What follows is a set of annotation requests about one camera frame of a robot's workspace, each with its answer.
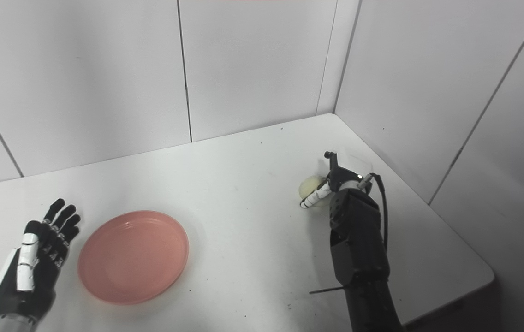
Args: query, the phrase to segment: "white finger segment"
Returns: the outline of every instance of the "white finger segment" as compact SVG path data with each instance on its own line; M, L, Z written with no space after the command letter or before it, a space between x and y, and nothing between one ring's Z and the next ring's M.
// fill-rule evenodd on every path
M322 187L319 189L315 189L313 193L309 194L308 197L305 197L303 201L301 201L301 208L310 208L313 206L313 204L319 202L322 198L329 195L332 191L330 190L330 185L326 181Z
M18 267L16 272L16 289L20 292L32 291L35 281L32 271L36 264L36 251L39 246L39 238L36 234L25 233L20 246Z

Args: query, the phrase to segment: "robot finger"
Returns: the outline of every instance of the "robot finger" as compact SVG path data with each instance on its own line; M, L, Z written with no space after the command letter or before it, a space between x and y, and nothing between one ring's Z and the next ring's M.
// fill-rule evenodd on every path
M81 221L79 214L74 214L71 218L67 219L63 227L60 229L60 233L64 233L66 230L75 227Z
M39 233L42 232L42 226L38 221L32 220L24 229L16 273L18 291L34 290L35 283L32 272L37 262L36 254L39 248Z
M53 227L55 231L59 231L66 220L69 219L75 212L76 207L73 205L69 205L68 207L64 208L63 211L59 213L57 219L55 219L55 222L51 224L51 227Z
M59 198L51 206L49 207L49 211L47 211L47 214L43 218L43 221L45 223L52 223L53 219L55 219L55 215L57 212L59 212L64 206L66 205L65 200L63 198Z
M79 234L79 228L78 227L70 227L68 229L65 229L62 233L60 233L61 239L63 239L63 242L66 246L69 246L71 241Z

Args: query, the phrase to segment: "floor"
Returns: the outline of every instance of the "floor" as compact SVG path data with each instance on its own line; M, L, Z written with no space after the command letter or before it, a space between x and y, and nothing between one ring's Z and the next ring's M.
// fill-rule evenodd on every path
M454 304L450 312L434 314L407 326L408 332L503 332L500 323L500 289L492 283Z

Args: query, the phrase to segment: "black cable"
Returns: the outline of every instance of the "black cable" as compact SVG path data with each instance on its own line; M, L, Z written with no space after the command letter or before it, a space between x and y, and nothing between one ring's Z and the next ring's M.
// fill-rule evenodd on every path
M385 251L387 251L389 216L387 212L387 196L385 196L385 186L383 185L383 181L381 180L381 176L379 174L371 173L371 175L375 178L376 185L379 187L381 198L383 200L383 246L385 247Z

